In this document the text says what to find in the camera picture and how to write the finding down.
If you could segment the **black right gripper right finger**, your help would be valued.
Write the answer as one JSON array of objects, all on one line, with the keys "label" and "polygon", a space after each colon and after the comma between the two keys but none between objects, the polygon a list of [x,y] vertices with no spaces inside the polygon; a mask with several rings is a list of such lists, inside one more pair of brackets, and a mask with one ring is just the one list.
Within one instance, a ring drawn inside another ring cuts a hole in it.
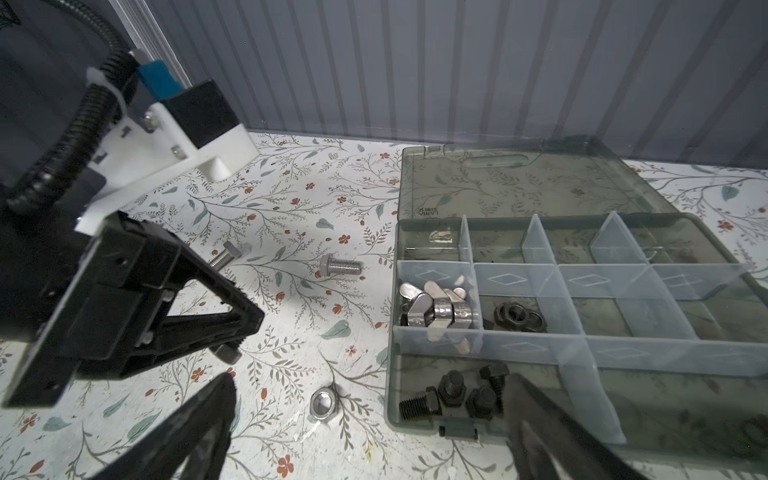
[{"label": "black right gripper right finger", "polygon": [[520,374],[502,395],[507,445],[520,479],[641,479],[643,475],[605,447]]}]

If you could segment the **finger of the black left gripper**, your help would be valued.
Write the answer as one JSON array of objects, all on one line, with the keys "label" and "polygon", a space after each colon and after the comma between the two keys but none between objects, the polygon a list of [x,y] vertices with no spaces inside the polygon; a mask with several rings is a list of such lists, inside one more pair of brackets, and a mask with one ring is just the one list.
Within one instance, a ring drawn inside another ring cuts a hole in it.
[{"label": "finger of the black left gripper", "polygon": [[235,284],[216,271],[184,243],[161,247],[161,265],[165,269],[162,286],[177,294],[189,281],[197,281],[217,296],[230,310],[200,315],[169,314],[162,308],[162,327],[260,327],[265,314]]},{"label": "finger of the black left gripper", "polygon": [[162,308],[151,323],[127,328],[104,359],[84,359],[77,377],[121,380],[225,342],[243,341],[260,327],[162,327]]}]

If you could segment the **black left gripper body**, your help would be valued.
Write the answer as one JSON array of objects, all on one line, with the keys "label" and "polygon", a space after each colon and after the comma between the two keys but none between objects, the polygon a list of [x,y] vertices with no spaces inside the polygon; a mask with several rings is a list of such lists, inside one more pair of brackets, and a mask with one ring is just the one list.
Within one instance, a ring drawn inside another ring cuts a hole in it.
[{"label": "black left gripper body", "polygon": [[161,247],[179,239],[118,212],[94,235],[59,207],[23,215],[1,200],[1,337],[26,346],[5,408],[50,408],[84,359],[104,359],[125,330],[177,294],[162,286]]}]

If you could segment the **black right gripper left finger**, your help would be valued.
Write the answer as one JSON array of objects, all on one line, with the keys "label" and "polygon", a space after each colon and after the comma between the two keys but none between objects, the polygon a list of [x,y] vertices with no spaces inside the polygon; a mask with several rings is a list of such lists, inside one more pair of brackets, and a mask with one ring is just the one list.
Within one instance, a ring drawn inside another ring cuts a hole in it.
[{"label": "black right gripper left finger", "polygon": [[218,479],[231,442],[237,392],[218,375],[176,412],[98,472],[97,479]]}]

